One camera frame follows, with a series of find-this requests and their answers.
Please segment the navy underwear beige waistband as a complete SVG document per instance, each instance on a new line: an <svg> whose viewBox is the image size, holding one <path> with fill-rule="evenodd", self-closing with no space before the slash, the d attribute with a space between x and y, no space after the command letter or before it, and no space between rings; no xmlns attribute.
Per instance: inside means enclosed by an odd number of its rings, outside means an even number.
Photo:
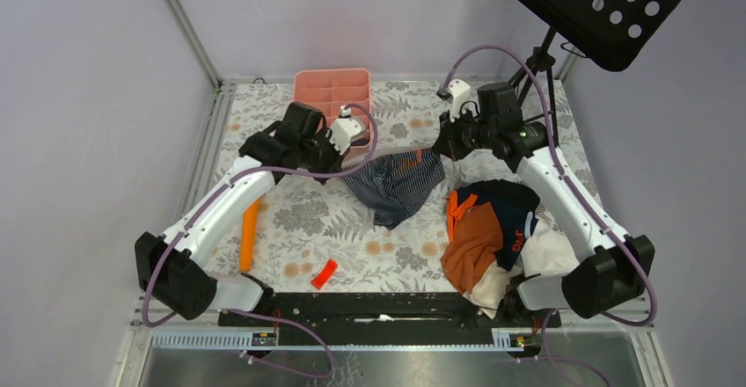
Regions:
<svg viewBox="0 0 746 387"><path fill-rule="evenodd" d="M370 138L368 135L359 135L351 139L350 146L351 147L362 147L364 145L367 145L370 142Z"/></svg>

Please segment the orange toy microphone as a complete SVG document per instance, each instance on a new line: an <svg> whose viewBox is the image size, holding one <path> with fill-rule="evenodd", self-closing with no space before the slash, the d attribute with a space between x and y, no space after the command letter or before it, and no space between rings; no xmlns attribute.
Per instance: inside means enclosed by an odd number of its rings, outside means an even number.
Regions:
<svg viewBox="0 0 746 387"><path fill-rule="evenodd" d="M243 214L238 249L238 270L248 273L252 269L253 249L257 230L261 199L257 199Z"/></svg>

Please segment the striped navy garment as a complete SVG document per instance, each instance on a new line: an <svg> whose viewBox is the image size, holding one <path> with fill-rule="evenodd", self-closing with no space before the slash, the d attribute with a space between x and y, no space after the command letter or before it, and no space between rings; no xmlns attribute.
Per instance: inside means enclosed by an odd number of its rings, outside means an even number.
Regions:
<svg viewBox="0 0 746 387"><path fill-rule="evenodd" d="M376 226L393 230L421 209L444 178L441 156L420 149L375 158L341 180L373 210Z"/></svg>

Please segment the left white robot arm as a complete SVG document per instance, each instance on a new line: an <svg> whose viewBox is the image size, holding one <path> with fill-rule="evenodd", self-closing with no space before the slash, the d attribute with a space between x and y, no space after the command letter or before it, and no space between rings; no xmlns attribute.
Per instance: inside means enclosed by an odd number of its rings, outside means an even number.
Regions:
<svg viewBox="0 0 746 387"><path fill-rule="evenodd" d="M247 275L212 274L206 268L212 252L249 207L286 175L318 182L345 175L342 163L353 144L371 135L354 110L342 106L328 122L318 109L300 102L288 105L281 120L250 135L223 177L176 223L136 241L135 264L144 292L141 315L148 327L150 302L158 300L172 315L193 320L207 310L238 310L253 326L273 314L264 287Z"/></svg>

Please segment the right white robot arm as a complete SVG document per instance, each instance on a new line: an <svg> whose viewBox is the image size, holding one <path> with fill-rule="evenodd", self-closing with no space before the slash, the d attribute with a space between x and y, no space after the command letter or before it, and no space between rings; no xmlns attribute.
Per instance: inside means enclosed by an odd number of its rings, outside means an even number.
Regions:
<svg viewBox="0 0 746 387"><path fill-rule="evenodd" d="M655 247L633 237L603 210L574 175L552 130L523 117L511 84L472 88L463 80L446 84L438 97L450 102L440 116L433 149L454 161L474 150L491 150L539 197L564 232L579 264L569 272L526 277L508 290L506 319L525 327L540 310L563 308L581 318L599 314L649 291Z"/></svg>

